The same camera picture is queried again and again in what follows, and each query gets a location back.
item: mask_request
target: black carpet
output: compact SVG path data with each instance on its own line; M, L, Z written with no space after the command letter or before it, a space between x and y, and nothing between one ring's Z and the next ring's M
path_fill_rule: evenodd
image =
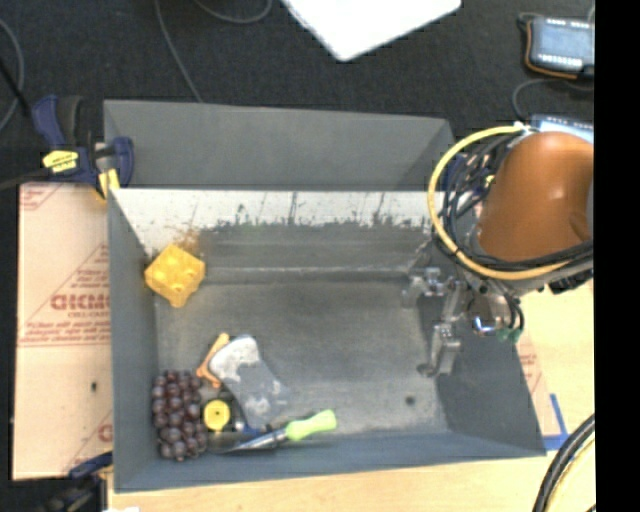
M522 62L524 41L516 26L521 11L586 18L591 7L591 0L463 2L455 14L421 31L340 63L277 0L266 18L246 26L219 21L188 0L159 3L167 30L205 102L433 116L447 119L457 138L513 122L512 91L539 78ZM247 15L260 11L264 2L208 0L208 5ZM154 0L0 0L0 20L22 47L27 101L50 93L83 96L86 123L95 137L102 133L105 98L195 101L163 39ZM15 73L13 46L2 31L0 58ZM0 78L0 116L13 99ZM594 121L593 93L562 84L529 87L520 103L526 112ZM38 168L45 149L30 119L17 109L0 131L0 181ZM0 192L3 512L28 510L61 484L10 482L16 236L16 191L5 190Z

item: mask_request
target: bin floor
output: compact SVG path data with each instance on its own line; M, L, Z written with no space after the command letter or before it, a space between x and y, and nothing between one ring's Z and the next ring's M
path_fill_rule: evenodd
M435 380L420 373L418 311L400 280L202 283L186 306L155 299L160 368L194 369L221 332L251 334L291 390L287 416L332 408L333 435L447 430Z

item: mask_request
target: screwdriver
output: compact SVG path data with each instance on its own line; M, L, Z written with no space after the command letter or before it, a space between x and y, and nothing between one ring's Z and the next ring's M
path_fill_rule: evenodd
M236 452L240 450L260 450L276 448L287 441L301 441L302 439L317 434L334 430L338 426L336 415L331 409L325 409L310 418L304 420L294 420L284 427L259 435L249 441L236 444L224 453Z

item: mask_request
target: yellow cable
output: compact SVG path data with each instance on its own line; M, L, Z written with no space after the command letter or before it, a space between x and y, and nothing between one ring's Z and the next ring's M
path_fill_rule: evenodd
M463 254L459 247L455 244L455 242L449 237L442 222L438 218L438 212L436 210L435 198L436 198L436 186L438 184L438 180L440 179L440 175L446 168L449 161L458 153L460 153L465 147L477 142L479 140L485 139L487 137L492 137L494 135L502 135L509 133L517 133L522 132L523 126L520 124L516 124L513 126L497 126L495 128L488 128L486 130L482 130L476 133L472 133L468 137L462 139L461 141L454 144L449 150L444 154L444 156L440 159L438 164L436 165L433 174L431 175L431 180L429 181L429 187L427 190L427 207L429 209L429 216L431 217L431 222L433 222L433 226L436 229L438 236L441 238L443 243L447 246L447 248L454 254L456 258L458 258L465 266L481 274L486 277L490 277L493 279L502 279L502 280L510 280L517 281L520 279L531 279L534 277L541 276L557 268L560 268L564 265L564 263L554 263L552 265L545 265L544 267L537 267L527 270L513 270L513 271L504 271L504 270L494 270L483 265L480 265L468 258L465 254Z

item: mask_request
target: bunch of grapes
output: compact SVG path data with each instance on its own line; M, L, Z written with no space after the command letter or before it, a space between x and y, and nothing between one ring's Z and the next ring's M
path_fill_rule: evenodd
M151 410L163 458L181 462L207 450L201 387L202 381L188 370L167 370L154 379Z

